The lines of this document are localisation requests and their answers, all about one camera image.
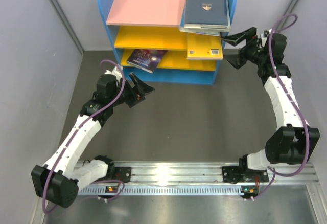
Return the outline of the light blue book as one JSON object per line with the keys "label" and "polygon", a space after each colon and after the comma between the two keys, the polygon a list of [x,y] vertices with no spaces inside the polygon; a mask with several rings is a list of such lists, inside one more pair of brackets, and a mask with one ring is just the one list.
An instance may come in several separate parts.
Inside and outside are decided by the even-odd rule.
{"label": "light blue book", "polygon": [[222,60],[223,58],[188,58],[187,57],[187,60],[188,61],[220,61]]}

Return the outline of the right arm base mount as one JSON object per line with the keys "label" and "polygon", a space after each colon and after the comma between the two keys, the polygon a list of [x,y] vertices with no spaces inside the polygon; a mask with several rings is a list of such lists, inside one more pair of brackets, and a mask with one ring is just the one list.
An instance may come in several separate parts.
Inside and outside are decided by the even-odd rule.
{"label": "right arm base mount", "polygon": [[221,169],[224,183],[255,183],[256,180],[260,183],[269,182],[266,170],[251,170],[240,166],[223,166]]}

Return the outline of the yellow book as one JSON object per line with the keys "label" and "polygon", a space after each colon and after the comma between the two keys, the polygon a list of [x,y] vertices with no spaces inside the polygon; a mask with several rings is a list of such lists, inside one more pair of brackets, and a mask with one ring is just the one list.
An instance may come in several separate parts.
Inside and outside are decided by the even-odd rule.
{"label": "yellow book", "polygon": [[186,40],[188,58],[223,58],[220,36],[188,33]]}

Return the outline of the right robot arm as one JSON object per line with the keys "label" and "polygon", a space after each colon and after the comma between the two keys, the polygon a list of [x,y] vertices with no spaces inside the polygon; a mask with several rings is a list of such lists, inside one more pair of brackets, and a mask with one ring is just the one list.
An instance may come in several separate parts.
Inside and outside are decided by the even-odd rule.
{"label": "right robot arm", "polygon": [[258,67],[258,76],[270,98],[276,119],[276,132],[266,142],[265,148],[240,160],[243,165],[238,168],[238,174],[247,182],[256,177],[257,170],[277,164],[299,164],[303,168],[320,138],[319,130],[307,123],[299,109],[291,72],[283,63],[286,36],[269,31],[258,36],[256,31],[251,27],[222,37],[232,46],[245,42],[237,54],[226,57],[226,60],[235,69],[240,69],[248,61]]}

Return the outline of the purple Robinson Crusoe book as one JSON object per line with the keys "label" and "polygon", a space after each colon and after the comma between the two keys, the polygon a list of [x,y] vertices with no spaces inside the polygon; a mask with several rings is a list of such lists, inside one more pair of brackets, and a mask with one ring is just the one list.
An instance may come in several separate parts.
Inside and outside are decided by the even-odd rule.
{"label": "purple Robinson Crusoe book", "polygon": [[127,63],[152,74],[166,53],[166,50],[136,49],[128,57]]}

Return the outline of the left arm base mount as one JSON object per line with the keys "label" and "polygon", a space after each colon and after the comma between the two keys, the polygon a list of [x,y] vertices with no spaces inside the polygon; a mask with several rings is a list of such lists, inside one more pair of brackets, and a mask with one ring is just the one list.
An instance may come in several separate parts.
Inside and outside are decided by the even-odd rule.
{"label": "left arm base mount", "polygon": [[131,180],[131,167],[111,167],[107,174],[102,178],[103,180],[120,180],[128,183]]}

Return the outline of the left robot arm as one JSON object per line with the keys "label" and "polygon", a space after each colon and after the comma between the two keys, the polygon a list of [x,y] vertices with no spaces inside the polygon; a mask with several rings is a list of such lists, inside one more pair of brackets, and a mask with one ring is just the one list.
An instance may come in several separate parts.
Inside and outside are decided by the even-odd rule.
{"label": "left robot arm", "polygon": [[33,168],[31,176],[35,192],[43,202],[68,208],[86,186],[100,179],[105,182],[114,179],[114,161],[107,156],[99,155],[79,169],[75,166],[89,142],[112,116],[114,107],[123,103],[134,107],[154,92],[154,87],[145,84],[134,73],[129,76],[134,86],[118,71],[106,71],[100,76],[96,91],[82,106],[64,142],[44,165]]}

